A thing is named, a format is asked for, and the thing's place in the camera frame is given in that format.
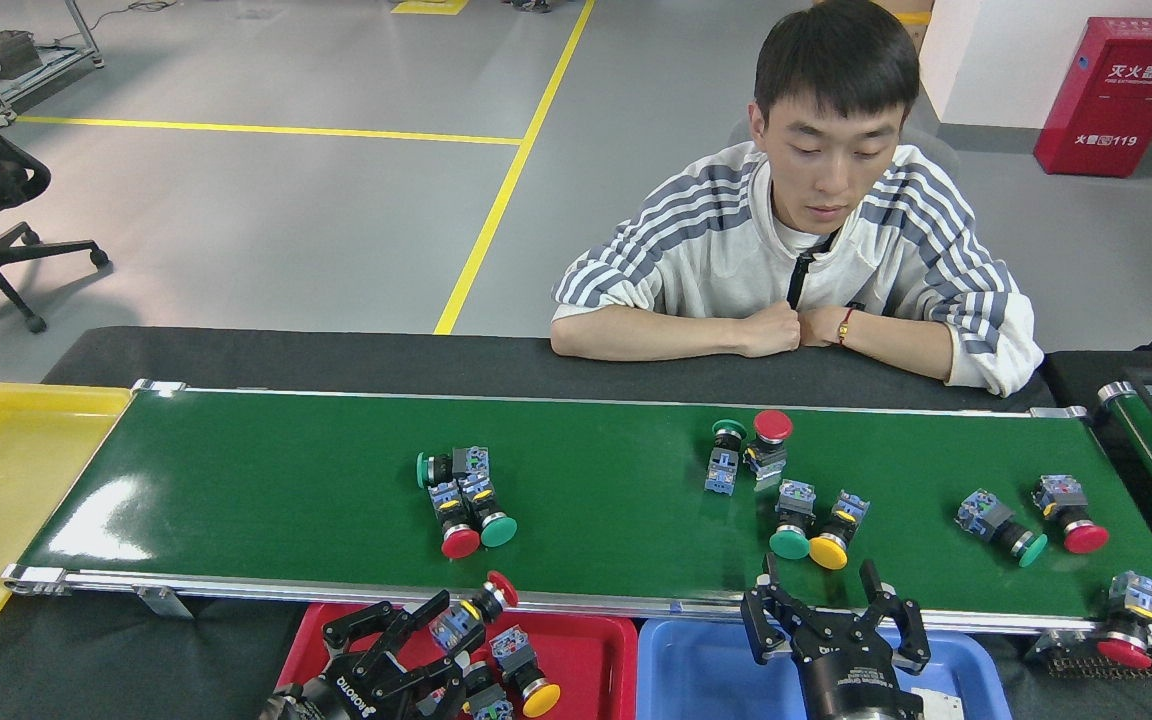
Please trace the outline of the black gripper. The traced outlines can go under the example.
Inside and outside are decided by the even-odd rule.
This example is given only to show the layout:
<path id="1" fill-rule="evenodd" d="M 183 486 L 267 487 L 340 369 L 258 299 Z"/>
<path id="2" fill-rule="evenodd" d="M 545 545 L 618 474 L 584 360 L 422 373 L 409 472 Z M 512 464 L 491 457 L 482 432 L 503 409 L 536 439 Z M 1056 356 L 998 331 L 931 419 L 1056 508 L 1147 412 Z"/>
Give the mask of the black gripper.
<path id="1" fill-rule="evenodd" d="M 381 601 L 329 621 L 323 626 L 326 667 L 379 669 L 324 670 L 305 684 L 280 685 L 262 703 L 260 719 L 498 719 L 499 682 L 486 655 L 415 670 L 401 662 L 414 632 L 449 606 L 449 592 L 439 591 L 415 609 Z"/>
<path id="2" fill-rule="evenodd" d="M 919 602 L 902 600 L 867 559 L 861 562 L 869 601 L 863 615 L 813 612 L 799 623 L 794 612 L 806 605 L 782 588 L 778 560 L 776 553 L 764 553 L 761 573 L 740 600 L 755 664 L 796 662 L 809 719 L 923 719 L 923 698 L 905 692 L 896 679 L 897 667 L 920 675 L 931 661 Z M 878 632 L 882 617 L 896 626 L 899 647 Z"/>

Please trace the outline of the person's right hand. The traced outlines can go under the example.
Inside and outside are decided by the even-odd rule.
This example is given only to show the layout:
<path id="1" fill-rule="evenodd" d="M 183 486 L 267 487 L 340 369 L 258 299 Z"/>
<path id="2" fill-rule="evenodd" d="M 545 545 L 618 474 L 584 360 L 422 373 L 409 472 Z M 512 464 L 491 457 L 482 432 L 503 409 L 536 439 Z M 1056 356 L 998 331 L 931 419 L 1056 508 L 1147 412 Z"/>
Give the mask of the person's right hand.
<path id="1" fill-rule="evenodd" d="M 733 350 L 742 357 L 768 357 L 799 348 L 799 314 L 780 300 L 735 323 Z"/>

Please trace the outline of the person's left hand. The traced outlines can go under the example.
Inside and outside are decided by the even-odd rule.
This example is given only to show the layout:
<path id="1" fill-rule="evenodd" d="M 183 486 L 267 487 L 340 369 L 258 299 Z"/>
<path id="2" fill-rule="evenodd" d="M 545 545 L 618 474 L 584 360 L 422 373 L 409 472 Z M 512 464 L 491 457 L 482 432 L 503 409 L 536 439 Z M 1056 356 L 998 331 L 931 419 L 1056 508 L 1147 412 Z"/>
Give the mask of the person's left hand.
<path id="1" fill-rule="evenodd" d="M 814 306 L 799 311 L 799 348 L 840 343 L 838 328 L 849 318 L 850 311 L 850 306 Z"/>

